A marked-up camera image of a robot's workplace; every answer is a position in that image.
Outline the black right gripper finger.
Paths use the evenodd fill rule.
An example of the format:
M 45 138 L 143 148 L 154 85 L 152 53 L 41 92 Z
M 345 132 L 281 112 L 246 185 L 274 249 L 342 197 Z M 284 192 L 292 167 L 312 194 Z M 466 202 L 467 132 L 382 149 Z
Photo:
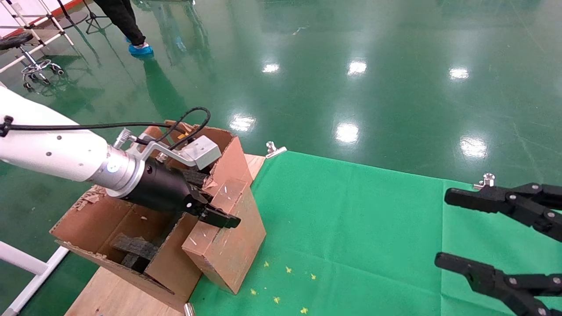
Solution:
M 548 236 L 562 240 L 562 188 L 528 183 L 514 188 L 483 185 L 475 190 L 449 188 L 444 202 L 485 213 L 500 213 Z
M 504 271 L 464 257 L 438 252 L 434 264 L 462 275 L 473 292 L 499 300 L 516 316 L 560 316 L 538 297 L 560 297 L 560 274 L 506 274 Z

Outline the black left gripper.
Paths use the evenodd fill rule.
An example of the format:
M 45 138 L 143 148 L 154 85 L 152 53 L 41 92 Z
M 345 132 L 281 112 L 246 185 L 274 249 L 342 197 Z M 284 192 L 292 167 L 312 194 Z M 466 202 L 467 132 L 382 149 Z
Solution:
M 169 169 L 149 158 L 139 182 L 121 200 L 158 212 L 186 212 L 218 228 L 237 228 L 241 218 L 207 206 L 208 200 L 199 191 L 205 187 L 207 178 L 207 173 L 193 169 Z

